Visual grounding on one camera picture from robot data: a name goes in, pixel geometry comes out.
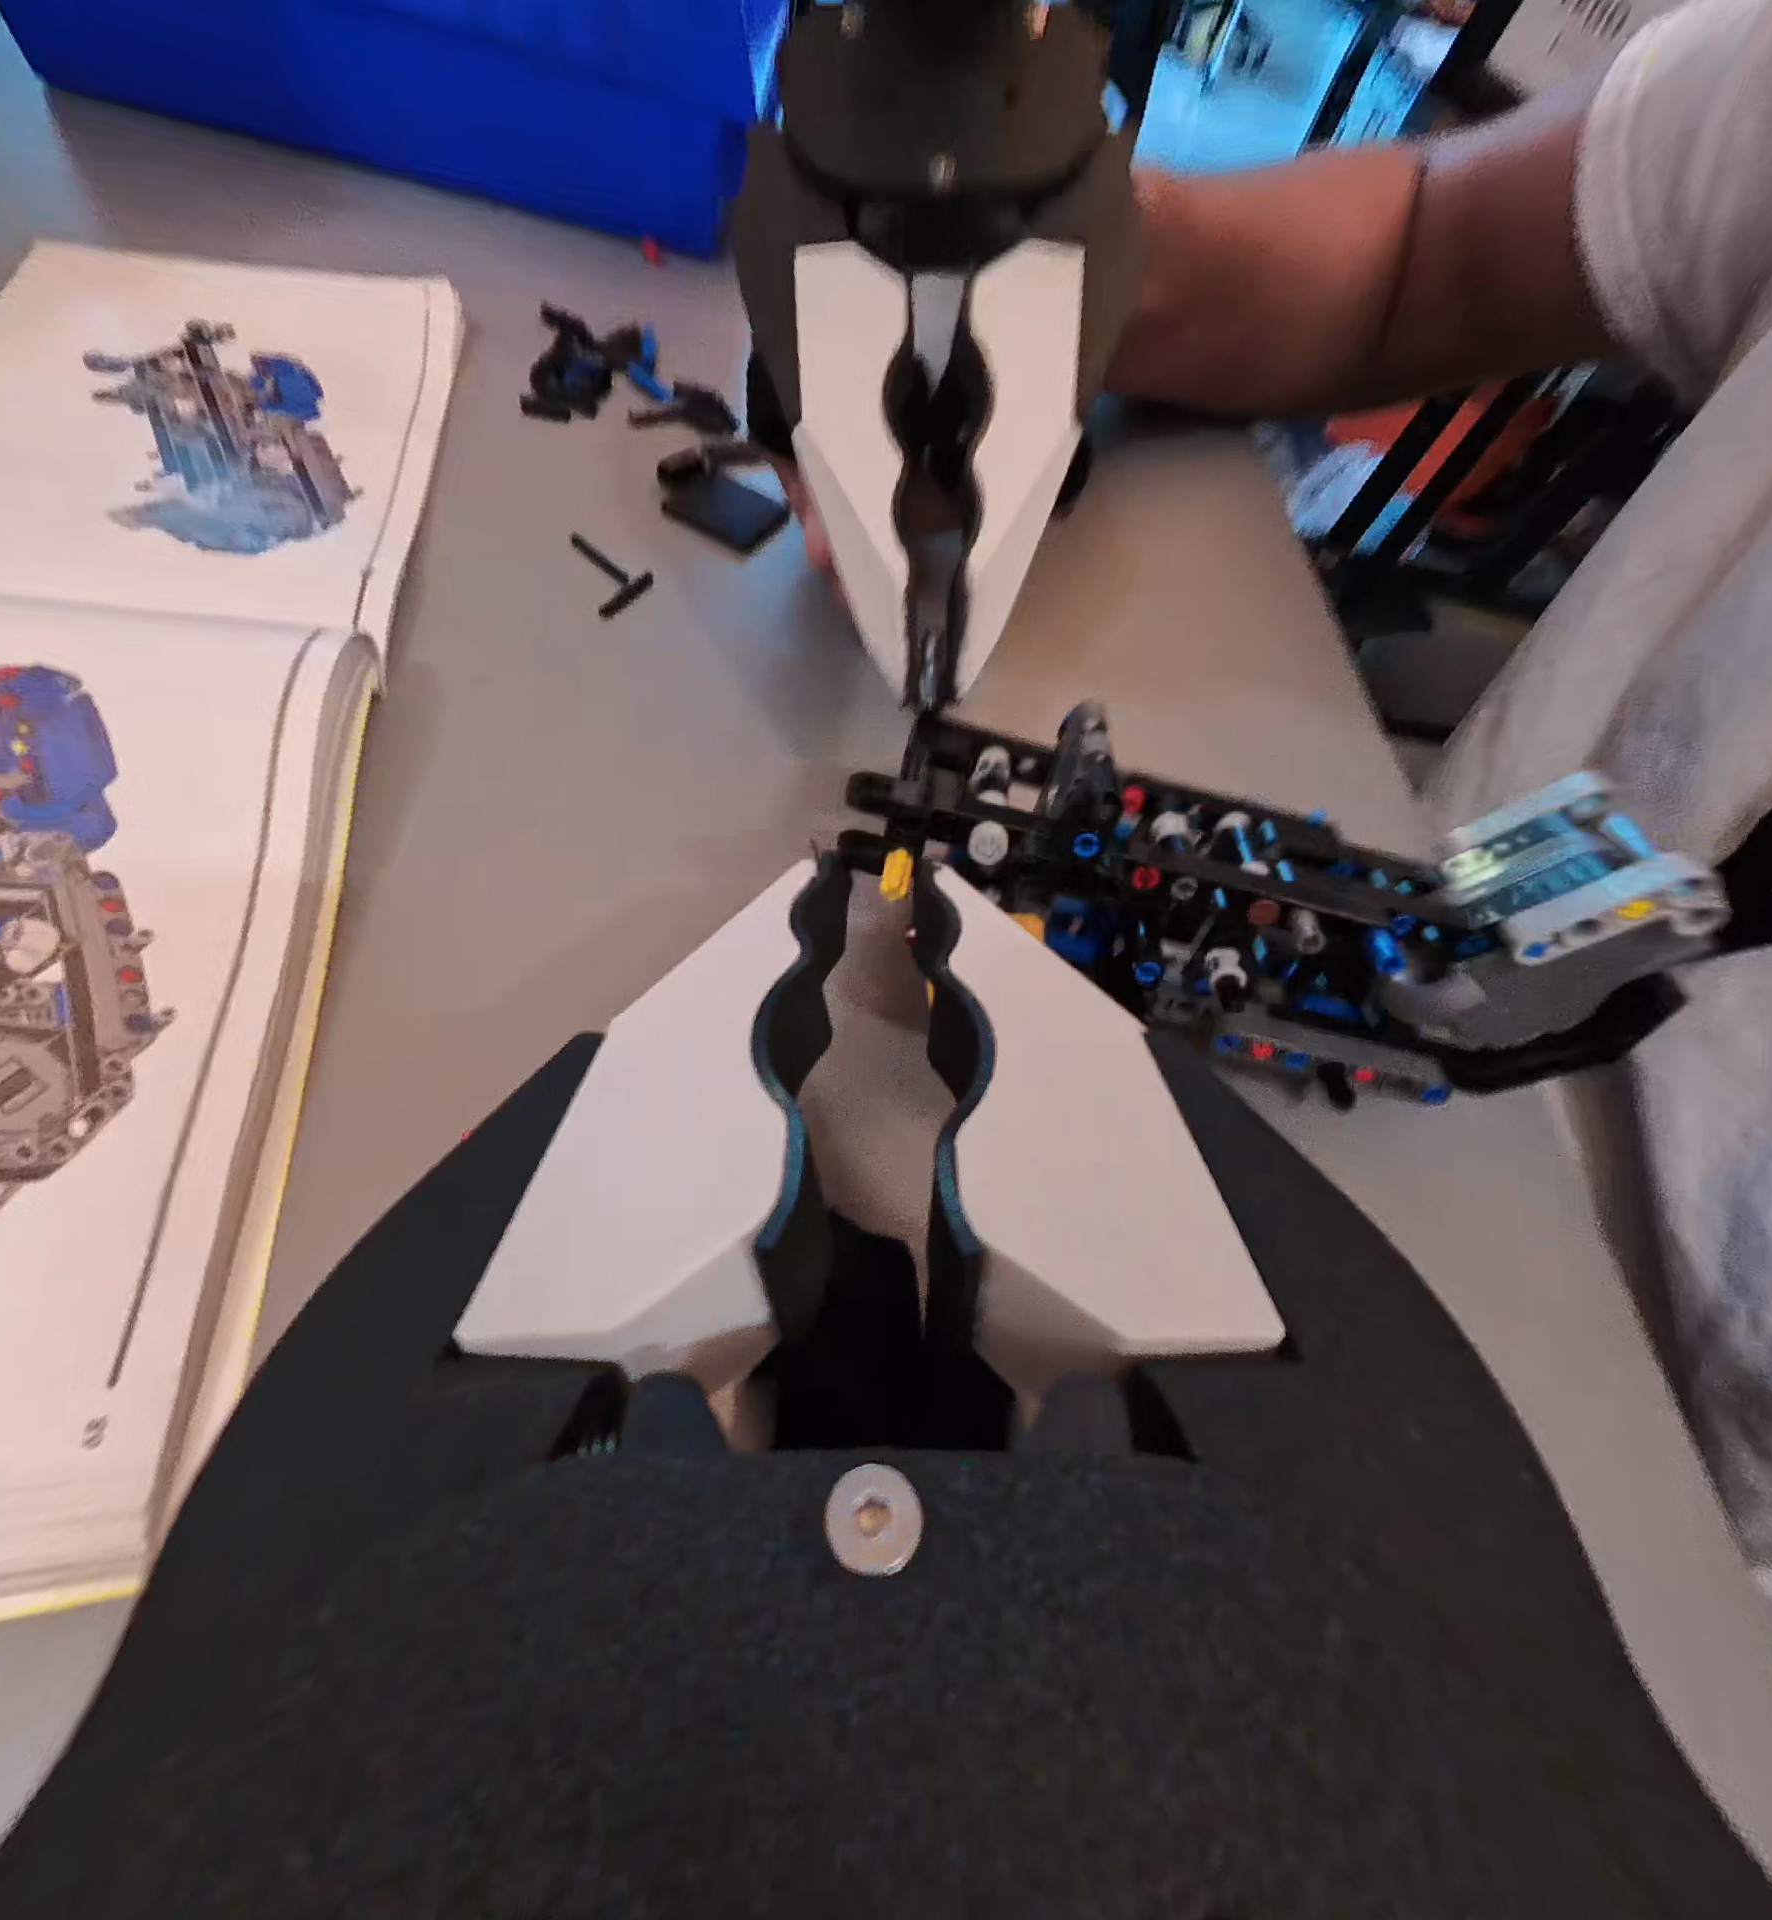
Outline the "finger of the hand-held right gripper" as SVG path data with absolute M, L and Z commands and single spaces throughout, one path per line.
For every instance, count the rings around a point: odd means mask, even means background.
M 898 528 L 907 454 L 891 422 L 891 378 L 916 365 L 912 291 L 853 239 L 795 257 L 800 422 L 795 458 L 850 620 L 883 681 L 919 708 L 912 567 Z
M 975 516 L 963 543 L 952 698 L 1004 634 L 1079 444 L 1084 262 L 1077 241 L 1029 239 L 965 290 L 965 345 L 984 375 L 984 412 L 965 470 Z

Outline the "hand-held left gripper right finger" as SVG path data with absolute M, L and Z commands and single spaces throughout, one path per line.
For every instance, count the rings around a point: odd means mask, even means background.
M 956 870 L 913 878 L 936 1338 L 1020 1400 L 1168 1359 L 1276 1355 L 1281 1312 L 1140 1020 Z

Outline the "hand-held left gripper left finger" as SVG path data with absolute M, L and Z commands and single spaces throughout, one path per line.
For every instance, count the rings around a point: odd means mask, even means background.
M 812 1335 L 836 1228 L 800 1096 L 847 914 L 845 863 L 800 861 L 611 1020 L 457 1321 L 465 1353 L 716 1395 Z

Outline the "black blue toy truck chassis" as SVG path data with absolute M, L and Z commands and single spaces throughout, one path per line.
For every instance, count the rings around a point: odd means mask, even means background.
M 1610 1063 L 1714 954 L 1720 878 L 1659 850 L 1595 773 L 1455 828 L 1431 861 L 1125 769 L 1102 707 L 1050 743 L 947 715 L 855 773 L 865 870 L 947 867 L 1150 1032 L 1223 1066 L 1447 1104 Z

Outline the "person's right forearm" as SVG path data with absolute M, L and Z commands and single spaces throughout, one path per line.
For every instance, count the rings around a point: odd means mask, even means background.
M 1260 408 L 1352 412 L 1615 356 L 1577 232 L 1596 92 L 1583 79 L 1459 131 L 1288 168 L 1338 224 L 1284 295 L 1291 331 L 1267 338 Z

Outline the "person's right hand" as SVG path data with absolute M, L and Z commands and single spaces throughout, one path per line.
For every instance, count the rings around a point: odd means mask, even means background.
M 1109 390 L 1208 418 L 1257 418 L 1244 281 L 1267 208 L 1262 173 L 1189 178 L 1134 168 L 1140 281 Z

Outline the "black square toy panel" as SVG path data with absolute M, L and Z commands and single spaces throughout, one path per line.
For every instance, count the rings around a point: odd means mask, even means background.
M 792 508 L 782 492 L 767 492 L 743 477 L 748 470 L 767 470 L 770 458 L 751 442 L 742 444 L 747 453 L 739 465 L 697 486 L 660 488 L 660 514 L 737 555 L 751 555 L 786 528 Z

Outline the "pile of black blue pins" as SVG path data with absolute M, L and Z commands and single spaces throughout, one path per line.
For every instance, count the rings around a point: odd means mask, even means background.
M 528 369 L 517 399 L 526 418 L 596 418 L 615 390 L 626 390 L 634 430 L 680 427 L 704 440 L 737 440 L 743 431 L 739 413 L 719 390 L 660 373 L 653 326 L 633 323 L 600 332 L 555 303 L 537 304 L 537 323 L 548 328 L 551 342 Z

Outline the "open instruction booklet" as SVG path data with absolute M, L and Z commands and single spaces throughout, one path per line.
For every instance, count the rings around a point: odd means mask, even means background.
M 243 1392 L 462 338 L 441 276 L 0 290 L 0 1623 L 131 1597 Z

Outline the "blue storage bin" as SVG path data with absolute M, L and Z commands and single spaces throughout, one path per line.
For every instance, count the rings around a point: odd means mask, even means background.
M 710 257 L 786 2 L 0 2 L 52 89 Z

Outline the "person in white shirt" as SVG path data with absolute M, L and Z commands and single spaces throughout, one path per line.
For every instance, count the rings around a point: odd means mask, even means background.
M 1431 775 L 1439 826 L 1581 768 L 1665 850 L 1719 863 L 1772 811 L 1772 2 L 1680 4 L 1610 67 L 1578 134 L 1578 262 L 1619 348 L 1690 406 Z M 1657 1315 L 1772 1615 L 1772 948 L 1569 1115 Z

